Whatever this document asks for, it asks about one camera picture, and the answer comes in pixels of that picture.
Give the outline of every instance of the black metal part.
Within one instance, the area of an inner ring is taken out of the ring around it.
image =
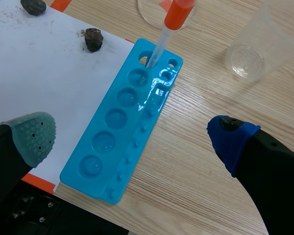
[[[247,143],[237,179],[249,193],[270,235],[294,235],[294,152],[259,130]]]
[[[0,206],[0,235],[127,234],[128,230],[22,181]]]
[[[235,131],[239,129],[244,122],[233,117],[221,117],[220,124],[225,131]]]
[[[0,125],[0,203],[31,169],[17,151],[10,127]]]

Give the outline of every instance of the green gripper pad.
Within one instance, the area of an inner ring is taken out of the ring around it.
[[[52,150],[56,131],[50,114],[36,112],[1,124],[10,126],[13,142],[30,167],[37,167]]]

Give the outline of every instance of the orange paper edge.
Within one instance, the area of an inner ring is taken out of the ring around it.
[[[159,5],[166,11],[168,12],[171,6],[171,1],[170,0],[163,0],[159,2]]]
[[[127,40],[127,41],[130,42],[130,43],[133,43],[132,41],[130,41],[130,40],[128,40],[128,39],[125,39],[125,40]]]
[[[71,1],[72,0],[54,0],[50,7],[57,11],[64,12],[65,8],[68,7]]]
[[[43,191],[46,191],[50,194],[53,194],[53,189],[55,187],[54,184],[46,181],[46,180],[43,180],[37,176],[34,176],[32,174],[27,174],[25,175],[23,178],[22,178],[23,181],[25,181],[26,183],[29,183],[37,188],[40,188],[42,189]]]

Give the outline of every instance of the blue plastic well plate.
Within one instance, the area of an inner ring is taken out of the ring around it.
[[[64,184],[111,204],[121,199],[183,64],[165,50],[146,69],[140,59],[154,48],[145,39],[134,45],[62,170]]]

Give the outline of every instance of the orange dropper bulb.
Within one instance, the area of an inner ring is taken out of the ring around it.
[[[173,0],[165,18],[165,26],[171,30],[178,30],[194,7],[195,0]]]

